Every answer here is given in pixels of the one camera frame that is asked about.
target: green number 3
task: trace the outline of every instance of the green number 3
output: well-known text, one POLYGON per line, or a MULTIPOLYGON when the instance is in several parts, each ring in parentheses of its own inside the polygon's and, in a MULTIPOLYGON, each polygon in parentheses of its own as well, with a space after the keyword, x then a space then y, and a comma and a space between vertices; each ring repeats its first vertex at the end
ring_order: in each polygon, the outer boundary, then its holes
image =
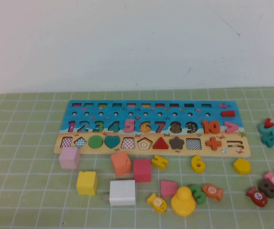
POLYGON ((200 186, 191 185, 189 188, 198 204, 202 204, 206 201, 206 194, 201 190, 200 186))

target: checkered pattern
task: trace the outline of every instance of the checkered pattern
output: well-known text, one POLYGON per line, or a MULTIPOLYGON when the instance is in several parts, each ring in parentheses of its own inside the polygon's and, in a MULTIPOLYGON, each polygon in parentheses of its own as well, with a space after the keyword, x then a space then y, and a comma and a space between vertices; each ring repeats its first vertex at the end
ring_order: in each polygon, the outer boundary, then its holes
POLYGON ((72 143, 72 137, 63 137, 61 147, 70 147, 72 143))
POLYGON ((125 137, 123 139, 122 145, 121 145, 122 149, 135 149, 135 141, 133 137, 125 137))
POLYGON ((201 150, 202 145, 199 138, 187 138, 186 139, 187 149, 201 150))
POLYGON ((75 146, 78 147, 78 148, 81 148, 82 146, 84 146, 86 144, 86 140, 82 137, 80 137, 78 140, 76 140, 74 142, 75 146))

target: number puzzle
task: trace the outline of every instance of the number puzzle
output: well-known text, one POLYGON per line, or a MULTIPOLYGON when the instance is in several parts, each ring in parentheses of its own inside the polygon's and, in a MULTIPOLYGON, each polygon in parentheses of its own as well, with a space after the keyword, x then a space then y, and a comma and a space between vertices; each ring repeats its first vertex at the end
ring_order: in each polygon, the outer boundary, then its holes
POLYGON ((234 101, 71 100, 54 147, 80 154, 250 156, 234 101))

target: yellow cube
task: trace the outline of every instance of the yellow cube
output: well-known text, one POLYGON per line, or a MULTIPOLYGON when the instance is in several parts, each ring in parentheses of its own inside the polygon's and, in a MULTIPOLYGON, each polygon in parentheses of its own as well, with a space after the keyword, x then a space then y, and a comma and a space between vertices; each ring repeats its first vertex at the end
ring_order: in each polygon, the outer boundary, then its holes
POLYGON ((79 195, 95 195, 98 186, 98 178, 96 172, 79 172, 76 182, 76 189, 79 195))

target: yellow rubber duck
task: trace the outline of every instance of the yellow rubber duck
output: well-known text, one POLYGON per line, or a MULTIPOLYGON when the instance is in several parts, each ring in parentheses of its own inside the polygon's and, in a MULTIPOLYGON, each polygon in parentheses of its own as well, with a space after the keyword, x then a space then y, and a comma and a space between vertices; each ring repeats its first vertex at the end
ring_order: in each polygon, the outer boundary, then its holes
POLYGON ((192 197, 190 188, 180 187, 171 199, 171 207, 180 216, 188 216, 195 209, 195 201, 192 197))

